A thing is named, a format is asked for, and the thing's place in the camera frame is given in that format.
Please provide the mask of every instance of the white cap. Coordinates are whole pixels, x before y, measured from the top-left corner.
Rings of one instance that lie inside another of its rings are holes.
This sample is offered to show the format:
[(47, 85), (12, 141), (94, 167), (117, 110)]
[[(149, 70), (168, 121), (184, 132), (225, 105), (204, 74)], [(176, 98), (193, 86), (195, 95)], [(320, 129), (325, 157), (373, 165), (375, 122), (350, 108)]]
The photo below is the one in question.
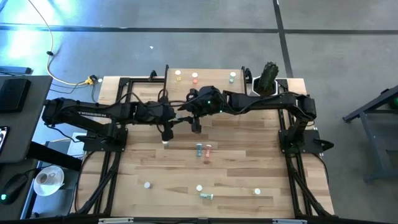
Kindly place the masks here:
[(254, 189), (254, 194), (256, 194), (256, 195), (261, 194), (261, 190), (260, 189)]
[(201, 185), (197, 185), (197, 191), (201, 192), (203, 190), (203, 187)]
[(145, 182), (145, 183), (144, 183), (144, 187), (145, 187), (146, 189), (149, 189), (149, 188), (150, 188), (150, 183), (149, 183), (149, 182)]

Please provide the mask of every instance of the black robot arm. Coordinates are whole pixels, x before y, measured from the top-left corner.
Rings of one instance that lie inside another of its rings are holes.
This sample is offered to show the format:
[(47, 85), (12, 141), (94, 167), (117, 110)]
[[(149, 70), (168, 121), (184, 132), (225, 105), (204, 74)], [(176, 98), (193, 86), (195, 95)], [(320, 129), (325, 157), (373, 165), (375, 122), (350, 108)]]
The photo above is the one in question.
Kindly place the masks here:
[(191, 89), (187, 95), (187, 103), (178, 110), (187, 110), (192, 117), (180, 118), (192, 124), (194, 133), (201, 132), (200, 119), (203, 116), (217, 113), (233, 115), (245, 114), (252, 110), (284, 109), (296, 118), (287, 132), (283, 132), (281, 147), (287, 148), (291, 144), (303, 146), (306, 142), (304, 130), (308, 122), (317, 117), (315, 101), (307, 95), (286, 92), (275, 96), (247, 96), (244, 93), (230, 91), (220, 92), (214, 86), (204, 86), (200, 90)]
[[(111, 122), (102, 124), (87, 116), (109, 118)], [(119, 124), (163, 125), (165, 131), (162, 132), (162, 139), (168, 141), (173, 138), (169, 120), (174, 117), (174, 110), (167, 103), (167, 98), (161, 98), (159, 102), (117, 102), (113, 105), (57, 98), (45, 102), (42, 115), (47, 126), (67, 123), (89, 131), (90, 136), (80, 136), (83, 142), (100, 140), (108, 144), (118, 141), (121, 137), (123, 130), (118, 128)]]

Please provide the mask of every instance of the computer mouse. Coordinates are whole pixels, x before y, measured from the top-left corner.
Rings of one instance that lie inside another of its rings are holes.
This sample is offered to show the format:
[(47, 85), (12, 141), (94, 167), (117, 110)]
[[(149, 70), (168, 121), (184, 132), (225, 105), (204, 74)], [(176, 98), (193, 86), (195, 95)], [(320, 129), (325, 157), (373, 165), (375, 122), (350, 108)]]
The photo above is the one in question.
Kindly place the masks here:
[(14, 177), (11, 177), (0, 191), (0, 202), (3, 205), (15, 202), (26, 182), (27, 176), (25, 174), (16, 174)]

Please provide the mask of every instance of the white cup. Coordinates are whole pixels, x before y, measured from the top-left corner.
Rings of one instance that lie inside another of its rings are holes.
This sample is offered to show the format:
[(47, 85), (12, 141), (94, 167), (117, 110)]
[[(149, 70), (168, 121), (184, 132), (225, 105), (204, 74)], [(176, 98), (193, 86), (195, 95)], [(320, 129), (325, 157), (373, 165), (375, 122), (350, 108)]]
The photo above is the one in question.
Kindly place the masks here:
[(39, 185), (53, 185), (55, 182), (54, 177), (54, 172), (51, 174), (38, 174), (35, 181)]

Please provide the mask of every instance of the wooden table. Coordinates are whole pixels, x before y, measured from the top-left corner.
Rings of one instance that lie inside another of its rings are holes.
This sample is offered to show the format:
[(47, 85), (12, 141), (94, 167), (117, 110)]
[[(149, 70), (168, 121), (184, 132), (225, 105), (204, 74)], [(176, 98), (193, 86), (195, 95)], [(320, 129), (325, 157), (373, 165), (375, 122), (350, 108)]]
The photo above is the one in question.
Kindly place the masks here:
[[(180, 82), (176, 70), (170, 69), (167, 77), (170, 100), (185, 100), (190, 88), (206, 85), (244, 92), (240, 70), (179, 69)], [(192, 83), (193, 72), (199, 74), (197, 84)], [(237, 74), (233, 84), (228, 83), (230, 72)], [(104, 77), (100, 103), (115, 101), (119, 78)], [(288, 83), (290, 91), (306, 93), (303, 79), (288, 79)], [(133, 91), (142, 101), (155, 101), (161, 88), (160, 83), (136, 83)], [(176, 125), (168, 148), (155, 126), (127, 126), (129, 136), (119, 166), (112, 216), (293, 218), (286, 163), (277, 137), (277, 111), (217, 114), (202, 118), (201, 124), (201, 134), (192, 133), (187, 123)], [(213, 146), (209, 159), (204, 154), (196, 157), (196, 143)], [(79, 208), (98, 185), (103, 156), (96, 152), (86, 162), (78, 189)], [(333, 213), (323, 164), (308, 154), (303, 155), (303, 164), (309, 189)], [(152, 188), (145, 189), (145, 182)], [(214, 199), (201, 199), (198, 184), (203, 193), (214, 194)], [(261, 189), (260, 195), (253, 195), (255, 188)], [(298, 194), (305, 212), (300, 190)], [(105, 189), (101, 211), (107, 195)]]

